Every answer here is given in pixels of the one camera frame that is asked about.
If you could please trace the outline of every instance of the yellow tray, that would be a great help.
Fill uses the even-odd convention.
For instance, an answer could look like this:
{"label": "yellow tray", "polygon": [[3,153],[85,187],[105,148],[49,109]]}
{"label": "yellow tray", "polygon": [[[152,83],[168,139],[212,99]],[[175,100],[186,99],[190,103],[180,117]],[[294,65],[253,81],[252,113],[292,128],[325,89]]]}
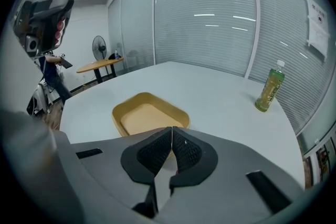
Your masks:
{"label": "yellow tray", "polygon": [[149,92],[139,93],[112,110],[112,119],[121,134],[128,136],[156,128],[188,128],[187,113]]}

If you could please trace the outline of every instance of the green tea bottle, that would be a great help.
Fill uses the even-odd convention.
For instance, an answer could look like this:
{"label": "green tea bottle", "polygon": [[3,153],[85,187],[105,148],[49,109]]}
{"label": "green tea bottle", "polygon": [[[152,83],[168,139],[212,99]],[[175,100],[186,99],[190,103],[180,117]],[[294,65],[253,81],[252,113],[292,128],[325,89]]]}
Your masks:
{"label": "green tea bottle", "polygon": [[277,68],[272,68],[270,70],[264,89],[255,103],[256,108],[260,111],[266,112],[268,110],[283,80],[285,79],[285,75],[282,73],[284,66],[285,62],[278,60]]}

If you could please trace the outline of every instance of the standing fan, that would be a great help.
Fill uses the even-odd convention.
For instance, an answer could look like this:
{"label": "standing fan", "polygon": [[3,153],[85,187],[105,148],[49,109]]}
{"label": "standing fan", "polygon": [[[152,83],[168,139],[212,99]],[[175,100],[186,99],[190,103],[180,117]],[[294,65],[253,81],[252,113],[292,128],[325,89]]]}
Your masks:
{"label": "standing fan", "polygon": [[106,57],[106,44],[101,36],[97,36],[92,42],[92,51],[97,61],[103,60]]}

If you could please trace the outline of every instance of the ceiling light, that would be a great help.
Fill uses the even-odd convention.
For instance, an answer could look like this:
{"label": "ceiling light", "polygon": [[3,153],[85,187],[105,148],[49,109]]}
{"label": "ceiling light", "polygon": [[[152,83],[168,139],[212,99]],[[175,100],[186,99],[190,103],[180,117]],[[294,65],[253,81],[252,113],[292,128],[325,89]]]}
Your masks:
{"label": "ceiling light", "polygon": [[194,14],[194,16],[215,16],[215,14]]}
{"label": "ceiling light", "polygon": [[247,29],[242,29],[242,28],[237,28],[237,27],[232,27],[232,28],[247,31]]}
{"label": "ceiling light", "polygon": [[306,59],[308,59],[308,57],[306,55],[303,55],[302,53],[300,53],[303,57],[305,57]]}
{"label": "ceiling light", "polygon": [[246,17],[240,17],[240,16],[233,16],[234,18],[238,18],[238,19],[244,19],[244,20],[251,20],[253,22],[255,22],[256,20],[254,19],[250,19],[250,18],[246,18]]}

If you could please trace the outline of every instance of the bottle cap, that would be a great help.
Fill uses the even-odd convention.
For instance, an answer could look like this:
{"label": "bottle cap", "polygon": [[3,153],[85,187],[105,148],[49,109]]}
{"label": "bottle cap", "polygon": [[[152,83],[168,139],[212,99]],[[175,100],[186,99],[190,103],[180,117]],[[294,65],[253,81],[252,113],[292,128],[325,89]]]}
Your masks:
{"label": "bottle cap", "polygon": [[277,65],[278,65],[278,66],[281,66],[281,67],[284,67],[284,66],[285,66],[285,62],[284,62],[284,61],[281,61],[281,60],[278,60],[278,61],[277,61]]}

